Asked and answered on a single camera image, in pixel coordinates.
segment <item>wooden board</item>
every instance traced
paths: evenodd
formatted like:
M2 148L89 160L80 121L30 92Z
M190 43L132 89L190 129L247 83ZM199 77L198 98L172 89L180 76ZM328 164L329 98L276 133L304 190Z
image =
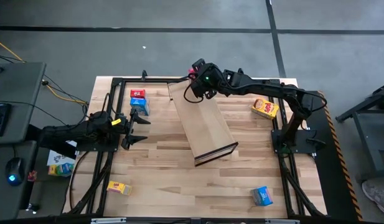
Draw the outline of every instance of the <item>wooden board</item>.
M96 78L89 112L101 110L111 79ZM293 78L281 79L281 82L297 84ZM132 185L133 191L130 196L108 192L105 216L286 217L278 158L271 144L272 123L250 111L256 95L227 98L218 94L213 99L239 146L232 155L194 167L194 157L175 104L169 100L167 85L127 84L124 113L131 108L129 93L132 88L146 89L151 100L151 115L144 118L152 124L135 125L135 133L145 134L149 139L134 144L129 151L121 149L115 153L110 179ZM289 119L291 110L287 103L286 113ZM302 189L315 206L326 213L314 160L302 154L295 157ZM79 165L73 183L74 203L91 184L95 160L96 153L90 152ZM263 185L268 186L274 204L256 207L250 190ZM295 193L291 186L289 188L294 211L297 211ZM96 195L95 202L100 198L100 190ZM68 210L67 200L63 211Z
M215 100L205 99L200 103L185 100L184 92L189 84L189 80L173 83L169 89L197 165L230 153L234 148L230 145L234 145L235 140ZM190 88L185 96L193 102L200 100Z

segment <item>yellow cable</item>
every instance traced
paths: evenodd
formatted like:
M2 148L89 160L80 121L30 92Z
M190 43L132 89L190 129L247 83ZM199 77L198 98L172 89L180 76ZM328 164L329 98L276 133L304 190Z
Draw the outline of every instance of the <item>yellow cable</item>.
M9 48L7 48L3 43L1 43L0 42L0 46L1 47L3 47L3 48L5 48L9 53L11 53L13 56L15 56L17 59L19 59L19 60L22 60L23 61L23 59L21 59L19 56L17 56L17 54L15 54L13 51L11 51ZM50 86L48 86L47 85L47 87L48 87L48 89L57 97L57 98L59 98L59 99L61 99L61 100L65 100L65 101L70 101L70 102L74 102L74 103L82 103L82 104L86 104L86 102L84 102L84 101L81 101L81 100L73 100L73 99L68 99L68 98L64 98L64 97L62 97L62 96L59 96Z

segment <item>gray desk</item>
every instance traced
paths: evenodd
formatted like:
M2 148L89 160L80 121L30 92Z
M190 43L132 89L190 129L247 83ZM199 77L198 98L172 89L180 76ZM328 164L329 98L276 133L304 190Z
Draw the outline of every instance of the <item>gray desk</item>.
M44 63L15 63L0 73L0 100L35 104L45 72ZM0 144L22 142L34 107L11 103L11 113Z
M36 142L27 141L14 145L16 156L23 159L25 181L19 186L12 187L8 184L5 176L6 162L13 158L11 144L0 146L0 220L17 218L19 209L29 203L32 190L32 182L27 181L27 175L34 168L34 161L37 155Z

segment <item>computer mouse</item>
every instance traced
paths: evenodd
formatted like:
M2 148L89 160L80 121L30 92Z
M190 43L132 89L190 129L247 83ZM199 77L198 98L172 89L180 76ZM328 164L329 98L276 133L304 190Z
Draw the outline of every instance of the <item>computer mouse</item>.
M7 182L11 186L18 186L24 179L23 160L19 157L14 157L7 162L5 167L5 176Z

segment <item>gray floor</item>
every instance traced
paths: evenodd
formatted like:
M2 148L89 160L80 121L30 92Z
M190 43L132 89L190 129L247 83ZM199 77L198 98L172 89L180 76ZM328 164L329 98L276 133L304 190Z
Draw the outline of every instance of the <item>gray floor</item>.
M384 0L272 0L272 4L279 29L384 29ZM0 23L269 28L265 0L5 0ZM150 75L180 76L199 58L220 68L243 67L253 77L279 77L271 34L0 31L0 41L26 61L47 63L48 76L86 100L98 75L140 75L145 69ZM322 90L333 117L384 84L384 35L280 35L279 42L287 77L297 78L301 88ZM0 54L8 55L1 47ZM56 99L45 88L37 105L65 123L75 123L82 115L78 105ZM58 124L39 111L32 122L40 127ZM353 121L335 125L351 177L368 171ZM42 173L46 157L39 155ZM34 200L42 201L39 215L57 214L67 181L41 179L33 194ZM376 182L384 188L384 179ZM354 187L364 219L384 223L384 214L356 182Z

